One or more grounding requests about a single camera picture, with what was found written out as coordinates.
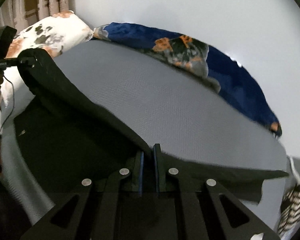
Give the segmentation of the black white striped cloth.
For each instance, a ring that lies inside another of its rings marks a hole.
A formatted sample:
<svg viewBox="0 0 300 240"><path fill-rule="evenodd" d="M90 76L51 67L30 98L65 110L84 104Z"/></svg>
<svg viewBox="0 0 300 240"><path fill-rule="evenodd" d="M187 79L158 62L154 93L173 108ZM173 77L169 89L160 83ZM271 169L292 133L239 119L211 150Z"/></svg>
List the black white striped cloth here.
<svg viewBox="0 0 300 240"><path fill-rule="evenodd" d="M291 239L293 233L296 233L296 228L300 226L300 174L295 167L293 157L288 156L288 159L296 183L284 195L280 206L281 216L277 233L281 239Z"/></svg>

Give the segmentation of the beige striped curtain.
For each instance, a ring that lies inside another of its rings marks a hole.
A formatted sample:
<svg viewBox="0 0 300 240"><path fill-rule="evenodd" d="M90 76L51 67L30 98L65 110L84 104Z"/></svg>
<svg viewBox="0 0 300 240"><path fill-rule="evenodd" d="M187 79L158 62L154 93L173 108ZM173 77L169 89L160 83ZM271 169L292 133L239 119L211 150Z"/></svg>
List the beige striped curtain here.
<svg viewBox="0 0 300 240"><path fill-rule="evenodd" d="M69 0L4 0L0 6L0 28L18 32L48 16L69 10Z"/></svg>

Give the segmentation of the grey mesh mattress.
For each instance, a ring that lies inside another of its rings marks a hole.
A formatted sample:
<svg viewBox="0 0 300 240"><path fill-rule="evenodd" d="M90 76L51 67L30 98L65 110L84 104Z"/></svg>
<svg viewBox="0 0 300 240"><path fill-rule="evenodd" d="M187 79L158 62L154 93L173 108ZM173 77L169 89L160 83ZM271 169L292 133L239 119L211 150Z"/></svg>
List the grey mesh mattress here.
<svg viewBox="0 0 300 240"><path fill-rule="evenodd" d="M98 117L105 111L151 147L160 144L172 160L202 165L192 169L259 202L264 180L286 176L285 150L261 125L226 103L182 70L132 49L98 40L79 44L55 58L57 69L42 104L8 71L15 94L3 92L2 182L31 223L55 204L53 191L95 181L132 152ZM74 85L79 96L61 102L54 86Z"/></svg>

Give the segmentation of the navy floral blanket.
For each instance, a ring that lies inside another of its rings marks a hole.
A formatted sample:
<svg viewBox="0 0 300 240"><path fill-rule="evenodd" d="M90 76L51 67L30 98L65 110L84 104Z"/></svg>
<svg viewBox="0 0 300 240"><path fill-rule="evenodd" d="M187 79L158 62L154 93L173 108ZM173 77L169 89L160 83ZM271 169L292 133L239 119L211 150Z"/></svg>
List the navy floral blanket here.
<svg viewBox="0 0 300 240"><path fill-rule="evenodd" d="M281 124L249 72L215 47L185 34L135 23L110 23L94 38L135 49L202 80L228 104L281 137Z"/></svg>

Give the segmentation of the black pants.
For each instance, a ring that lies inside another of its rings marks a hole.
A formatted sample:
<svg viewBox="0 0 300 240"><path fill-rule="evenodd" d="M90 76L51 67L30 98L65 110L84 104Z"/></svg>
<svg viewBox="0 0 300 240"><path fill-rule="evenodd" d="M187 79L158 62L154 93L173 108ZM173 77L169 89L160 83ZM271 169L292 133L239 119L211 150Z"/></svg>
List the black pants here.
<svg viewBox="0 0 300 240"><path fill-rule="evenodd" d="M130 170L139 194L166 192L176 168L186 191L212 178L261 200L265 180L287 176L283 148L199 81L130 49L98 43L52 59L18 56L34 98L14 119L23 158L44 192L78 189Z"/></svg>

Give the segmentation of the white floral pillow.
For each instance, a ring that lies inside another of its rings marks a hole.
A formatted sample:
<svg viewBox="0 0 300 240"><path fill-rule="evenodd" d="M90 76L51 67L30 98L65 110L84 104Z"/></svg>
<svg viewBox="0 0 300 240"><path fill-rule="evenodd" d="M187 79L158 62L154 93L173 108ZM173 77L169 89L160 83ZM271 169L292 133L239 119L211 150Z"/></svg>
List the white floral pillow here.
<svg viewBox="0 0 300 240"><path fill-rule="evenodd" d="M25 49L40 48L54 58L92 37L93 30L73 11L59 12L17 34L7 57L17 57Z"/></svg>

